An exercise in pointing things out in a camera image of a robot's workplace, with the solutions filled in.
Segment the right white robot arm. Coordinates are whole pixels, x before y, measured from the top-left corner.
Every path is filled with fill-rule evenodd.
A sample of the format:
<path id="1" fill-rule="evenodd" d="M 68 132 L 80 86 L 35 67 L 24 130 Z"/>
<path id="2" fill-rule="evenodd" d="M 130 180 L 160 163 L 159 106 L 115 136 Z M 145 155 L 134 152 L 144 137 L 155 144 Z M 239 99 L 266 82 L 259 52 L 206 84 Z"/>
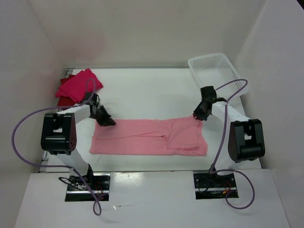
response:
<path id="1" fill-rule="evenodd" d="M 207 179 L 207 187 L 218 187 L 233 172 L 234 164 L 255 161 L 265 155 L 263 126 L 259 119 L 251 119 L 233 108 L 229 99 L 219 97 L 213 86 L 202 87 L 200 94 L 194 119 L 205 122 L 215 117 L 223 123 L 222 139 Z"/>

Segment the light pink t-shirt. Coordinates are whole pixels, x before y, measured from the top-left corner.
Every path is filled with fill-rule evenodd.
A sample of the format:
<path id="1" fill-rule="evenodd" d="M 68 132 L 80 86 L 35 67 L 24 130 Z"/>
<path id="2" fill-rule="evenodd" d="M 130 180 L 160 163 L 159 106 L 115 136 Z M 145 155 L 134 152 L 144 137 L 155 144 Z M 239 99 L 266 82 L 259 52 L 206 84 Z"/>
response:
<path id="1" fill-rule="evenodd" d="M 91 154 L 206 156 L 202 122 L 192 116 L 167 120 L 116 120 L 95 126 Z"/>

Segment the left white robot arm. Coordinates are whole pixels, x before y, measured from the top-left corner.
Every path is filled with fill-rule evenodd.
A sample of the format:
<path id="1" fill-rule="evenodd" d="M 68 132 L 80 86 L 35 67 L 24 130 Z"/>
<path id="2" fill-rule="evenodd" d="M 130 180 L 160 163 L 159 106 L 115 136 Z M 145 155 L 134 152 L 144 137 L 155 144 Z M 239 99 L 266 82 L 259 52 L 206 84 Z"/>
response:
<path id="1" fill-rule="evenodd" d="M 93 188 L 95 176 L 91 166 L 83 160 L 78 150 L 76 124 L 91 118 L 101 127 L 116 125 L 96 93 L 89 92 L 81 104 L 57 113 L 44 115 L 41 148 L 57 156 L 70 170 L 71 182 L 85 190 Z"/>

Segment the red t-shirt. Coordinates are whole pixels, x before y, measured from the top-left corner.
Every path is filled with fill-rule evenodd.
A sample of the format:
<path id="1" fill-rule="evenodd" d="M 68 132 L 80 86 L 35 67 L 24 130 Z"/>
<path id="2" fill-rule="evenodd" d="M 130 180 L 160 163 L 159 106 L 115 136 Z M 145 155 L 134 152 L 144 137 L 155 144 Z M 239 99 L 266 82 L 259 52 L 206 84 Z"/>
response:
<path id="1" fill-rule="evenodd" d="M 61 79 L 61 86 L 55 94 L 59 98 L 57 106 L 71 106 L 77 103 L 76 90 L 72 82 L 74 75 Z"/>

